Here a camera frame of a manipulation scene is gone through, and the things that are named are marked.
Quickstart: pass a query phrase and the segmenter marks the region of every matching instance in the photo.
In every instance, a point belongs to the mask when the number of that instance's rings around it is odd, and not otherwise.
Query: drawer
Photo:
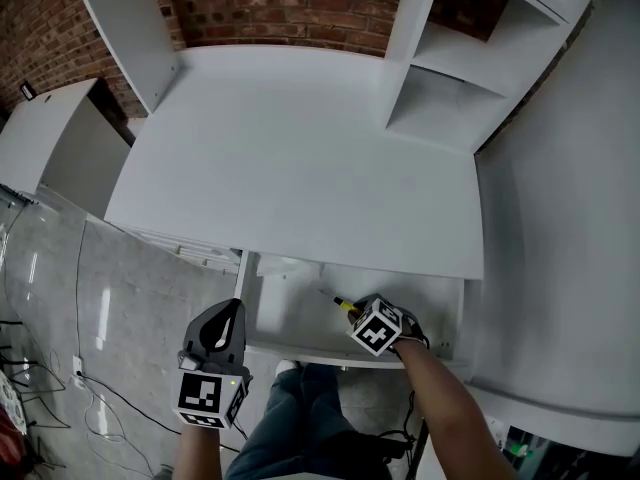
[[[277,273],[274,258],[277,264],[277,257],[242,253],[235,296],[247,308],[247,350],[339,366],[403,368],[391,352],[375,357],[349,337],[347,312],[320,289],[349,301],[378,292],[413,312],[432,351],[466,377],[467,363],[455,353],[464,280],[301,261],[294,269],[286,258]]]

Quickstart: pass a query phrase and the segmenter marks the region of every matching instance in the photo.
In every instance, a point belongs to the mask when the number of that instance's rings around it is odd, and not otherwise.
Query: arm
[[[183,425],[174,480],[221,480],[220,434],[211,428]]]
[[[447,479],[515,479],[480,408],[458,379],[421,343],[401,339],[394,348],[407,369]]]

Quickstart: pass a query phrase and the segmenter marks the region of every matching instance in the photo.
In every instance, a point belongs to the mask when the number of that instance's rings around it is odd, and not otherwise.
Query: gray floor
[[[17,214],[17,209],[3,206],[0,224],[6,229]],[[90,383],[111,405],[119,423],[103,402],[74,385],[72,356],[79,347],[85,375],[106,383],[153,418],[179,430],[169,404],[169,375],[177,365],[176,353],[191,318],[233,295],[235,276],[187,263],[106,224],[85,224],[81,212],[56,213],[40,206],[27,207],[16,221],[5,251],[3,271],[5,268],[0,319],[19,319],[26,326],[1,326],[0,346],[13,347],[4,351],[10,359],[44,362],[66,387],[41,396],[72,428],[34,428],[32,434],[42,438],[44,455],[66,464],[67,469],[40,468],[40,473],[64,479],[140,479],[143,474],[149,476],[149,470],[158,472],[161,464],[172,464],[178,437]],[[247,433],[260,420],[279,359],[267,354],[246,356],[245,364],[255,380],[238,420]],[[59,387],[53,375],[40,368],[23,372],[17,379],[31,390]],[[351,369],[341,372],[339,379],[344,414],[356,429],[375,434],[401,427],[410,391],[404,372]],[[38,400],[28,402],[26,409],[29,421],[57,424]],[[415,435],[417,425],[414,413],[410,429]],[[89,427],[107,438],[93,435]],[[123,430],[141,453],[122,442]],[[234,448],[244,442],[236,430],[223,431],[221,441]],[[221,453],[226,469],[235,453]],[[394,461],[391,470],[394,478],[404,478],[406,461]]]

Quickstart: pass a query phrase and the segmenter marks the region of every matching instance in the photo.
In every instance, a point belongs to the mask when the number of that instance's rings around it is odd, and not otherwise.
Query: electrical outlet
[[[82,376],[82,358],[73,356],[73,375],[75,377]]]
[[[84,389],[84,382],[80,379],[84,370],[82,369],[82,358],[79,356],[73,356],[73,383],[79,389]]]

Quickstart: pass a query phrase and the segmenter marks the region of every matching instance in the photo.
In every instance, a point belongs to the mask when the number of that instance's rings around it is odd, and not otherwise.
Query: shoe
[[[289,359],[283,359],[276,366],[276,377],[282,372],[288,372],[289,370],[297,370],[299,368],[298,363],[290,361]]]

